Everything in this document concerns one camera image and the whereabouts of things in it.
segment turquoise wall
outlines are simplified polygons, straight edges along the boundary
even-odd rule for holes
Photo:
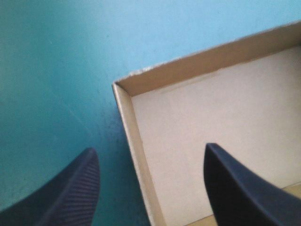
[[[2,0],[0,210],[93,146],[93,225],[149,225],[111,83],[298,19],[300,0]]]

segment cardboard box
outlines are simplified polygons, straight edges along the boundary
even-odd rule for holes
[[[113,83],[152,226],[212,215],[206,143],[285,187],[301,178],[301,21]]]

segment white cardboard surface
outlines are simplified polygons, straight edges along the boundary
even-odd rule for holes
[[[205,144],[271,183],[301,180],[301,47],[132,97],[166,224],[210,214]]]

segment torn cardboard edge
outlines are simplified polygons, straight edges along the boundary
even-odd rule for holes
[[[166,223],[148,168],[131,98],[221,68],[252,61],[300,43],[301,21],[298,21],[155,67],[148,67],[113,83],[113,92],[152,226],[166,226]]]

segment blue surface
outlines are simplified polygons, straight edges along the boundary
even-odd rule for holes
[[[93,225],[149,225],[111,83],[298,19],[300,0],[2,0],[0,210],[93,146]]]

